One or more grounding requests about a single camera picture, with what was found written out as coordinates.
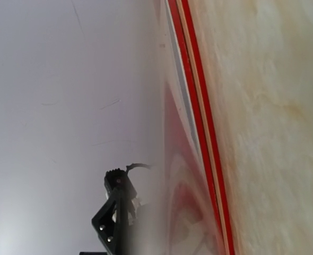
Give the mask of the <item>red wooden picture frame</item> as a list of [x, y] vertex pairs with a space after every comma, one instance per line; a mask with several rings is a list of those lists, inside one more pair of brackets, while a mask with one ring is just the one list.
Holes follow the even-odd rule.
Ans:
[[154, 1], [160, 28], [166, 254], [235, 254], [204, 67], [188, 1]]

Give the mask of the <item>clear acrylic sheet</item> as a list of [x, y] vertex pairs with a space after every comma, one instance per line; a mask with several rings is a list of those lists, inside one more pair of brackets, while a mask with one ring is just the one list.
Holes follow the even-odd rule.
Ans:
[[177, 1], [160, 1], [164, 163], [205, 173], [198, 102]]

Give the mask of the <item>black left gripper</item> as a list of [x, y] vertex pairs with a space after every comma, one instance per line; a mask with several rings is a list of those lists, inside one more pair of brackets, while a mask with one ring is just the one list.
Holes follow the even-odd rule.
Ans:
[[[155, 217], [152, 207], [138, 207], [131, 230], [131, 254], [156, 254]], [[127, 254], [127, 200], [125, 191], [115, 188], [91, 220], [107, 254]]]

